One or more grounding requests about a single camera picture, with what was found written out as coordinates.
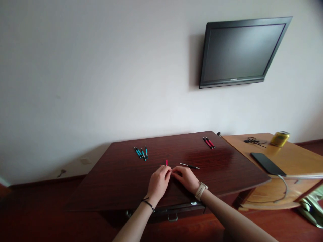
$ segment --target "wooden table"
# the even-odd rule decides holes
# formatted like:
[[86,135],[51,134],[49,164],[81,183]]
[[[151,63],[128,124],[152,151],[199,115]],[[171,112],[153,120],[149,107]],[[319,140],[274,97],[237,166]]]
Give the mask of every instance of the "wooden table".
[[[216,146],[211,150],[207,136]],[[148,147],[148,160],[134,151]],[[170,167],[190,164],[209,190],[228,204],[238,193],[270,181],[266,173],[215,133],[201,132],[112,143],[66,205],[67,211],[98,211],[112,225],[122,225],[126,211],[132,213],[147,193],[151,175],[168,160]],[[170,179],[151,221],[185,217],[205,212],[201,202],[176,179]]]
[[[244,140],[251,136],[260,141],[267,141],[266,148]],[[269,144],[273,137],[270,133],[246,134],[223,136],[223,138],[237,149],[242,155],[253,162],[260,170],[266,172],[250,155],[251,152],[264,153],[283,172],[284,180],[288,185],[286,197],[278,202],[272,201],[284,197],[286,190],[284,182],[275,175],[269,175],[272,179],[269,183],[255,189],[245,191],[239,195],[240,204],[246,209],[286,209],[298,207],[298,201],[314,190],[323,182],[323,157],[306,150],[291,142],[283,147]]]

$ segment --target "beverage can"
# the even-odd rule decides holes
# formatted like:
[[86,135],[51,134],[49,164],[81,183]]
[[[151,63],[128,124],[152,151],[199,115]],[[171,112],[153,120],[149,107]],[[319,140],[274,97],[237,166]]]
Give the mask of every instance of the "beverage can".
[[285,131],[278,131],[273,136],[272,140],[270,141],[271,145],[283,147],[283,145],[287,142],[289,139],[289,133]]

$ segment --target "white watch strap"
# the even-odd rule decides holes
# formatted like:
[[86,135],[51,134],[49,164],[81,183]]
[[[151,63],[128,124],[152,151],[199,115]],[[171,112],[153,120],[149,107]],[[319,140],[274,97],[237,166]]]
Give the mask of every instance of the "white watch strap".
[[207,186],[207,185],[205,185],[204,183],[200,183],[200,186],[199,186],[199,188],[198,188],[198,191],[197,191],[197,192],[196,192],[196,194],[195,194],[195,198],[196,198],[197,200],[201,201],[201,200],[200,200],[200,198],[201,198],[201,196],[202,196],[202,193],[203,193],[204,189],[208,189],[208,186]]

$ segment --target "black cable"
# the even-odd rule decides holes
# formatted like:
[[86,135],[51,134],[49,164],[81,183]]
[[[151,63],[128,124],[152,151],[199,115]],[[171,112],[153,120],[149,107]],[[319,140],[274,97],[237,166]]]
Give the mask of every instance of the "black cable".
[[142,201],[142,202],[147,203],[147,204],[152,208],[152,212],[154,213],[154,212],[155,212],[154,207],[153,207],[149,202],[147,202],[147,201],[146,201],[148,198],[149,198],[149,197],[147,197],[147,198],[145,198],[145,199],[143,199],[143,200],[141,200],[141,201]]
[[281,201],[281,200],[284,200],[285,198],[286,198],[286,196],[287,196],[287,192],[288,192],[288,185],[287,185],[287,183],[285,182],[285,180],[284,180],[284,178],[282,178],[281,177],[281,175],[277,175],[281,180],[283,180],[283,182],[284,182],[284,184],[285,184],[285,192],[284,192],[284,195],[283,195],[283,197],[282,198],[280,198],[280,199],[277,199],[277,200],[274,200],[274,201],[268,201],[268,202],[252,202],[252,201],[248,201],[248,200],[246,200],[246,202],[251,202],[251,203],[270,203],[270,202],[272,202],[272,203],[276,203],[276,202],[279,202],[279,201]]
[[260,141],[259,141],[259,140],[257,140],[257,139],[256,139],[256,138],[254,138],[254,137],[248,137],[248,139],[247,139],[247,140],[244,140],[244,142],[246,142],[246,143],[252,143],[252,144],[260,145],[260,146],[262,146],[261,144],[265,144],[265,143],[267,143],[266,141],[265,141],[265,142],[260,143]]

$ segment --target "dark wooden tabletop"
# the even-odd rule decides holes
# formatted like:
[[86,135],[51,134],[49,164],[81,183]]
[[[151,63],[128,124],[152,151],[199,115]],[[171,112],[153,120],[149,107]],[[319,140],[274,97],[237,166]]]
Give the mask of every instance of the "dark wooden tabletop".
[[[202,137],[216,146],[211,150]],[[139,159],[134,146],[148,148],[148,160]],[[135,209],[146,195],[151,175],[165,164],[192,169],[216,196],[256,187],[270,178],[212,131],[112,143],[69,199],[67,211]],[[196,201],[175,178],[157,208]]]

